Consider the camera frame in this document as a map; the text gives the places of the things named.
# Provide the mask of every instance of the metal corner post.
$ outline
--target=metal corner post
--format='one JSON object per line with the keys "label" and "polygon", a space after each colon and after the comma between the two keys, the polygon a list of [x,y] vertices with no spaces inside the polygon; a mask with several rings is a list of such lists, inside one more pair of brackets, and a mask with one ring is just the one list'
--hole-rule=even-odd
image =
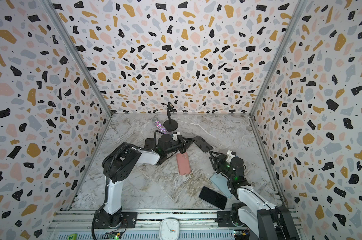
{"label": "metal corner post", "polygon": [[265,80],[262,83],[260,91],[258,92],[257,97],[254,101],[254,104],[253,104],[251,112],[250,112],[250,116],[254,116],[257,106],[262,100],[262,95],[265,93],[265,91],[272,79],[272,76],[278,66],[278,63],[280,62],[282,55],[284,54],[285,48],[289,43],[289,39],[292,36],[294,29],[296,28],[297,22],[298,22],[299,18],[301,17],[302,12],[303,12],[307,2],[308,2],[308,0],[298,0],[296,8],[294,9],[294,12],[293,12],[292,19],[290,20],[289,25],[286,29],[286,33],[285,33],[284,37],[282,38],[281,44],[279,45],[277,52],[274,55],[274,59],[272,61],[270,69],[269,69],[268,73],[266,74]]}
{"label": "metal corner post", "polygon": [[68,48],[70,54],[74,58],[79,69],[85,75],[87,82],[89,83],[89,85],[92,88],[93,93],[96,95],[97,99],[99,100],[99,103],[101,104],[104,111],[107,113],[108,118],[110,119],[112,116],[112,112],[109,109],[101,92],[99,91],[97,84],[93,81],[93,77],[90,74],[89,70],[87,69],[81,56],[79,55],[76,46],[71,41],[70,35],[68,34],[65,26],[63,25],[62,21],[60,20],[58,13],[55,11],[53,4],[51,3],[50,0],[39,0],[39,2],[41,3],[41,5],[44,8],[47,15],[49,16],[50,20],[53,22],[55,29],[58,31],[59,35],[62,37],[62,40],[65,43],[66,47]]}

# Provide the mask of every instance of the back wall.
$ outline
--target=back wall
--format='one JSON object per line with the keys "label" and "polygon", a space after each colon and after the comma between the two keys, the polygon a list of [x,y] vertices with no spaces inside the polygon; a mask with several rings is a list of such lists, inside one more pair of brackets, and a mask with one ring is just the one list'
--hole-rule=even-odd
{"label": "back wall", "polygon": [[113,112],[247,112],[296,1],[55,0]]}

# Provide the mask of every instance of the clock face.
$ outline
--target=clock face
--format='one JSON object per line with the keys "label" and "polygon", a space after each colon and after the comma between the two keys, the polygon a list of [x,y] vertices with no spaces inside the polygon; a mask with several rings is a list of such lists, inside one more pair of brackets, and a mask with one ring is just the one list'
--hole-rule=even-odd
{"label": "clock face", "polygon": [[179,223],[175,219],[164,219],[159,228],[160,240],[177,240]]}

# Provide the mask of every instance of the round black stand base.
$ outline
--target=round black stand base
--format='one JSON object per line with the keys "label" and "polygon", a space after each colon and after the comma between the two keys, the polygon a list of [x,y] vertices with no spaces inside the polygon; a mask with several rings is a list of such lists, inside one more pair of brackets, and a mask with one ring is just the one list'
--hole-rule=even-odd
{"label": "round black stand base", "polygon": [[173,120],[173,119],[170,119],[172,125],[170,125],[169,123],[169,120],[166,120],[163,124],[163,126],[166,128],[166,130],[168,130],[169,132],[173,132],[174,130],[177,129],[178,127],[178,123],[176,120]]}

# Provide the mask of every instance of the terrazzo patterned wallpaper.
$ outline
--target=terrazzo patterned wallpaper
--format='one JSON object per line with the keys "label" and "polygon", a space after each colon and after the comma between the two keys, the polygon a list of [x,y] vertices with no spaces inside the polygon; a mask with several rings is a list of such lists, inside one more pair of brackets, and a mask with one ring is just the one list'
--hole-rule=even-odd
{"label": "terrazzo patterned wallpaper", "polygon": [[247,112],[295,0],[54,0],[113,112]]}
{"label": "terrazzo patterned wallpaper", "polygon": [[308,1],[254,119],[308,239],[362,240],[362,1]]}
{"label": "terrazzo patterned wallpaper", "polygon": [[0,239],[42,239],[106,114],[38,1],[0,1]]}

